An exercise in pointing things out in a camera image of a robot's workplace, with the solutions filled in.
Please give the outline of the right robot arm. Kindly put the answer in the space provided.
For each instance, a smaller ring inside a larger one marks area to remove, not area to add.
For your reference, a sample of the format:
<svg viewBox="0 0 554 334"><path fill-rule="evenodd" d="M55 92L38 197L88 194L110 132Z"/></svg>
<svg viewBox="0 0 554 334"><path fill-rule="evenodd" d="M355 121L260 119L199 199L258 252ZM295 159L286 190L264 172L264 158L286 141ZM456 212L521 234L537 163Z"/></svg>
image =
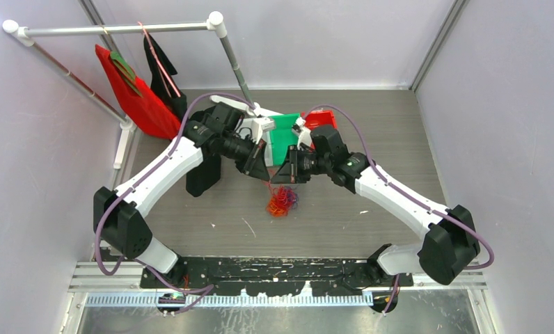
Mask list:
<svg viewBox="0 0 554 334"><path fill-rule="evenodd" d="M327 175L383 207L418 236L416 244L385 244L368 258L368 276L375 285L387 285L401 273L425 273L449 285L480 254L473 217L465 207L446 207L398 182L366 154L348 151L331 125L310 130L298 119L292 132L298 142L288 147L272 183L304 184L313 175Z"/></svg>

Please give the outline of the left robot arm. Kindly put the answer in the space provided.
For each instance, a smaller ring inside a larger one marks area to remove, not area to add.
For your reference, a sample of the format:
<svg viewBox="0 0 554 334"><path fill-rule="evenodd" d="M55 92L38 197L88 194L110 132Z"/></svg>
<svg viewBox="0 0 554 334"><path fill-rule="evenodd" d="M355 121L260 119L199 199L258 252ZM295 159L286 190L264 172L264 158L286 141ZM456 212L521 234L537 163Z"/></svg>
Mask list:
<svg viewBox="0 0 554 334"><path fill-rule="evenodd" d="M213 155L233 160L244 175L269 180L262 135L274 129L274 121L251 119L251 134L242 138L237 125L243 117L242 111L220 103L200 120L185 118L179 134L146 168L114 190L99 189L93 203L95 243L105 240L127 259L158 271L166 286L180 285L185 277L180 256L154 237L145 218L177 181Z"/></svg>

